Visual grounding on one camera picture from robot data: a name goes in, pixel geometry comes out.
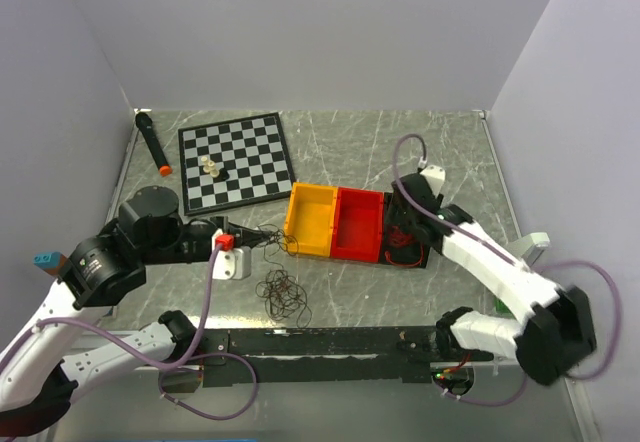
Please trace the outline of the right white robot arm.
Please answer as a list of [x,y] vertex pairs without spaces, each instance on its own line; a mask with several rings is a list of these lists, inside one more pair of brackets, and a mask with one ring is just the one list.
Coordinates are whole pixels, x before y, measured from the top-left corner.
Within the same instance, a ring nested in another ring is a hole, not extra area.
[[564,289],[536,273],[459,206],[439,206],[426,176],[400,177],[392,188],[401,227],[465,269],[511,314],[501,318],[469,307],[445,313],[436,324],[442,357],[454,361],[468,351],[491,353],[517,361],[532,380],[550,386],[595,352],[595,328],[584,291]]

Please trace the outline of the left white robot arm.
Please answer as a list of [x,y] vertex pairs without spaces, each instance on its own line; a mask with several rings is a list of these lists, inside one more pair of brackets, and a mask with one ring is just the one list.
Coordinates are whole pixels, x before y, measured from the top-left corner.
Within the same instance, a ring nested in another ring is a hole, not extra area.
[[79,243],[57,269],[44,301],[1,354],[1,434],[37,434],[100,384],[148,365],[174,371],[200,358],[202,324],[181,311],[127,338],[97,322],[146,282],[150,265],[208,265],[200,317],[206,319],[216,280],[251,273],[251,248],[226,218],[184,222],[177,194],[140,189],[98,235]]

